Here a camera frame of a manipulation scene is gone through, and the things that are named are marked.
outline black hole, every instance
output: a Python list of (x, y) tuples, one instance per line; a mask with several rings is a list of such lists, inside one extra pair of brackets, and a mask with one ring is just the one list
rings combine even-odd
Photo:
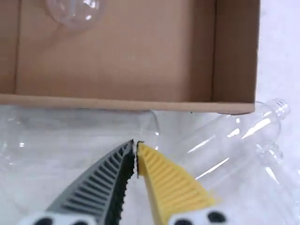
[(89, 225), (89, 224), (84, 221), (78, 221), (78, 222), (74, 223), (73, 225)]
[(45, 217), (37, 221), (34, 225), (52, 225), (53, 220), (50, 217)]
[(175, 225), (193, 225), (191, 221), (186, 219), (177, 220)]
[(208, 214), (208, 219), (212, 223), (224, 223), (224, 222), (226, 222), (225, 216), (222, 213), (216, 212), (216, 211), (211, 212), (210, 214)]

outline cardboard box wall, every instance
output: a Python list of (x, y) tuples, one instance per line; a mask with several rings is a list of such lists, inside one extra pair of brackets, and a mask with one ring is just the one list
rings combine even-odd
[(72, 32), (43, 0), (0, 2), (0, 104), (248, 113), (259, 0), (108, 0)]

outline white surface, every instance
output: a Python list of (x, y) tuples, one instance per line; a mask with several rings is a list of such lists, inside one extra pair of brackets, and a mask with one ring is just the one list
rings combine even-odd
[[(291, 164), (298, 163), (300, 159), (300, 116), (298, 113), (300, 112), (298, 99), (300, 96), (300, 85), (298, 84), (300, 81), (300, 26), (298, 21), (300, 21), (299, 0), (262, 0), (256, 99), (264, 102), (272, 98), (282, 98), (290, 104), (292, 113), (283, 121), (282, 135), (278, 144), (284, 152), (285, 160)], [(161, 143), (162, 147), (182, 132), (194, 129), (215, 117), (211, 114), (199, 116), (198, 113), (191, 114), (189, 112), (157, 112), (157, 116), (161, 134), (167, 135), (164, 136), (164, 141)], [(49, 204), (49, 202), (41, 204), (43, 198), (49, 199), (49, 196), (43, 196), (43, 191), (49, 189), (48, 186), (38, 189), (34, 188), (35, 179), (15, 179), (10, 181), (11, 188), (6, 186), (5, 192), (0, 191), (0, 221), (2, 224), (13, 224), (31, 210), (43, 210), (36, 209), (36, 207), (46, 207)], [(68, 183), (71, 179), (70, 176), (64, 178), (63, 174), (61, 180), (53, 179), (51, 181), (52, 195), (55, 196), (55, 193), (59, 193), (59, 187), (64, 186), (62, 183)], [(135, 182), (131, 182), (128, 189), (134, 188), (137, 191), (135, 193), (127, 191), (127, 202), (124, 206), (127, 216), (122, 221), (122, 224), (125, 225), (143, 224), (141, 221), (143, 216), (144, 219), (151, 218), (151, 214), (147, 211), (149, 205), (145, 203), (147, 196), (143, 192), (143, 183), (137, 181), (135, 177), (132, 180)], [(32, 192), (25, 196), (24, 190), (30, 189)], [(12, 191), (24, 202), (22, 204), (13, 203), (14, 201), (7, 194), (7, 191)], [(252, 213), (247, 214), (249, 220), (245, 219), (248, 222), (246, 224), (252, 224), (254, 221)]]

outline clear plastic bottle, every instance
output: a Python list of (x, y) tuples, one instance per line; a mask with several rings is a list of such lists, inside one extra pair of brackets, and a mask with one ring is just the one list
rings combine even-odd
[(210, 189), (274, 143), (290, 112), (281, 99), (256, 102), (255, 107), (254, 113), (219, 116), (186, 134), (166, 155)]
[(105, 0), (46, 0), (55, 20), (72, 30), (84, 30), (101, 16)]
[(49, 174), (87, 168), (130, 139), (147, 141), (158, 149), (159, 128), (152, 111), (9, 107), (2, 112), (2, 171)]
[(299, 170), (283, 160), (274, 143), (220, 179), (210, 191), (235, 224), (300, 224)]

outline cardboard box flap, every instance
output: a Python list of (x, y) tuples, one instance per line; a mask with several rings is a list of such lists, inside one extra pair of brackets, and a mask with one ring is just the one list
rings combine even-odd
[(218, 0), (214, 102), (255, 101), (259, 0)]

